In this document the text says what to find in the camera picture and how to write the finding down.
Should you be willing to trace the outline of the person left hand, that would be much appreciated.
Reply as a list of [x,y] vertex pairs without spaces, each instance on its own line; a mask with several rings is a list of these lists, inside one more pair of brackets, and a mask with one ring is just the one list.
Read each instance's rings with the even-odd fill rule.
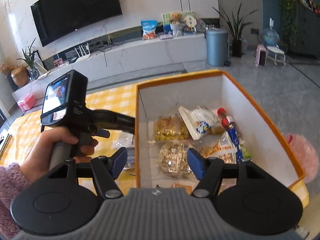
[[78,141],[79,139],[72,135],[67,127],[60,126],[42,132],[28,157],[20,166],[21,173],[27,181],[34,183],[49,171],[49,164],[55,143],[65,142],[70,145],[75,145]]

